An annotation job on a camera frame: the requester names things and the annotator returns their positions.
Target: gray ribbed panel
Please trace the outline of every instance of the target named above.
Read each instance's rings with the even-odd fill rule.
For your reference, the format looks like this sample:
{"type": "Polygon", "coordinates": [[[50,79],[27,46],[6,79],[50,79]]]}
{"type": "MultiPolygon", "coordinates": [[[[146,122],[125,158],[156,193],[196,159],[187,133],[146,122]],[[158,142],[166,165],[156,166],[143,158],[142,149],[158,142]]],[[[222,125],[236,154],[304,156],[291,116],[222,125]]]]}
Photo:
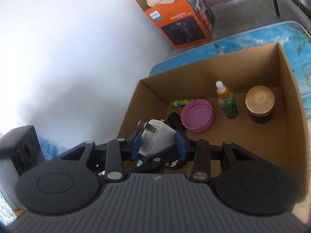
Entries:
{"type": "Polygon", "coordinates": [[[240,214],[224,206],[205,184],[184,174],[131,174],[106,186],[83,210],[64,216],[24,213],[13,233],[301,233],[290,213],[272,217],[240,214]]]}

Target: pink bowl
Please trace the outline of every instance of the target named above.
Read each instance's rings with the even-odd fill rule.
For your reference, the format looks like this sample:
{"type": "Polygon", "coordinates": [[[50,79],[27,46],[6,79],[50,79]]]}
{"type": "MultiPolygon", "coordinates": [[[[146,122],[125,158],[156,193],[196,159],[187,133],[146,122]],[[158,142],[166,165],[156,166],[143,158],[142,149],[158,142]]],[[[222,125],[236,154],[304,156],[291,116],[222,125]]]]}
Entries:
{"type": "Polygon", "coordinates": [[[181,122],[193,133],[207,130],[213,123],[215,113],[208,101],[197,99],[188,103],[181,112],[181,122]]]}

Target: white wall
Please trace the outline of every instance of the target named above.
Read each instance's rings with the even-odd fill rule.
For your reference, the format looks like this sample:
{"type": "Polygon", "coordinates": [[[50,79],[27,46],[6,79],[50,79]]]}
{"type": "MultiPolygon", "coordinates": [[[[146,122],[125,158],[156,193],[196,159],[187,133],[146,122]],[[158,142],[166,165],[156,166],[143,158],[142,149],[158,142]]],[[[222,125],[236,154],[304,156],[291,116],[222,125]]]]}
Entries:
{"type": "Polygon", "coordinates": [[[0,0],[0,132],[31,123],[69,148],[116,138],[170,50],[135,0],[0,0]]]}

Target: jar with gold lid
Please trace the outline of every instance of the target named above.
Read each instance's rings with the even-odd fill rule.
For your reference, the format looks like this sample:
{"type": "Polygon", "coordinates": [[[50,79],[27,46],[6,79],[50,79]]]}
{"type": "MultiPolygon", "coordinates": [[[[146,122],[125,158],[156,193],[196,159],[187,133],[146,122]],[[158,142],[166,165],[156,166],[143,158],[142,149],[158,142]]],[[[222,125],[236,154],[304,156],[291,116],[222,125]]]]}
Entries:
{"type": "Polygon", "coordinates": [[[252,121],[267,123],[274,115],[275,95],[267,86],[255,86],[247,92],[245,104],[252,121]]]}

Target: orange box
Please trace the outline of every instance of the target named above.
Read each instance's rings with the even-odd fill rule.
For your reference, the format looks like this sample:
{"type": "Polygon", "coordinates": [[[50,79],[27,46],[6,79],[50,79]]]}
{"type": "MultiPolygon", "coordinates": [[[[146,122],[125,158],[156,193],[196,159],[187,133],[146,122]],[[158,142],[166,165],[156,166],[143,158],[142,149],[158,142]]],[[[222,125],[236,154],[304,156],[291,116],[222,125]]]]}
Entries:
{"type": "Polygon", "coordinates": [[[211,40],[215,17],[205,0],[175,0],[152,8],[146,0],[136,2],[174,48],[211,40]]]}

